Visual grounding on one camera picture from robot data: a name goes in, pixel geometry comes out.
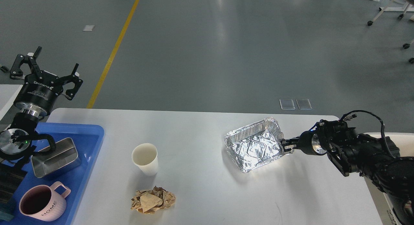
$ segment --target paper cup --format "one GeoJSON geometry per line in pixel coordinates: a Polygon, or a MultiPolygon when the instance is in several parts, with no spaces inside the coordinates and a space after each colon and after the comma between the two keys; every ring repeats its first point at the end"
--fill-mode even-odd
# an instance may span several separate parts
{"type": "Polygon", "coordinates": [[[137,146],[132,151],[132,162],[147,176],[154,176],[158,172],[157,148],[150,143],[137,146]]]}

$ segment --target pink mug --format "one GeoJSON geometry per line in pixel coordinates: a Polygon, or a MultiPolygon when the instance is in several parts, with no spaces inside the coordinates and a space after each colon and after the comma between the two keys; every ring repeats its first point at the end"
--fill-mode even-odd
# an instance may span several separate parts
{"type": "Polygon", "coordinates": [[[20,213],[43,221],[53,221],[62,216],[66,209],[66,200],[71,190],[60,181],[56,181],[50,187],[38,185],[29,189],[19,203],[20,213]],[[55,189],[62,186],[66,189],[63,194],[58,194],[55,189]]]}

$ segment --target gray floor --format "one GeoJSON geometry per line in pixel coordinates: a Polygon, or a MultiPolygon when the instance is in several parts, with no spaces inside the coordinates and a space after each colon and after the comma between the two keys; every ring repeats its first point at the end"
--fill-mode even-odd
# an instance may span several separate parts
{"type": "MultiPolygon", "coordinates": [[[[84,85],[56,107],[86,107],[133,2],[0,0],[0,63],[11,66],[38,45],[43,70],[64,76],[79,63],[84,85]],[[85,25],[96,27],[82,32],[85,25]]],[[[398,20],[385,12],[366,25],[388,2],[141,0],[94,108],[336,116],[365,109],[388,132],[414,132],[414,49],[401,48],[414,38],[414,13],[398,20]],[[313,110],[281,110],[281,98],[309,98],[313,110]]],[[[22,81],[4,75],[0,83],[22,81]]],[[[365,115],[350,125],[380,128],[365,115]]]]}

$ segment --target crumpled brown paper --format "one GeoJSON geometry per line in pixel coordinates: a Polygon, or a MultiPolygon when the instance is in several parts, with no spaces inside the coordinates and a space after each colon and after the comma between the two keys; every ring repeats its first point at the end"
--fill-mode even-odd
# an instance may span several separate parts
{"type": "Polygon", "coordinates": [[[169,208],[176,202],[176,196],[161,187],[152,190],[137,191],[132,199],[131,210],[136,209],[144,214],[153,214],[159,209],[169,208]]]}

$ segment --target metal box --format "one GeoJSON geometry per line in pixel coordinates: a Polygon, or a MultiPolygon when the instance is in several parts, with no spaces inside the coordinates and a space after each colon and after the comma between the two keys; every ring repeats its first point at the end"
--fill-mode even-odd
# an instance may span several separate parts
{"type": "Polygon", "coordinates": [[[71,138],[56,143],[56,151],[46,156],[32,156],[31,163],[37,178],[53,179],[81,164],[75,144],[71,138]]]}

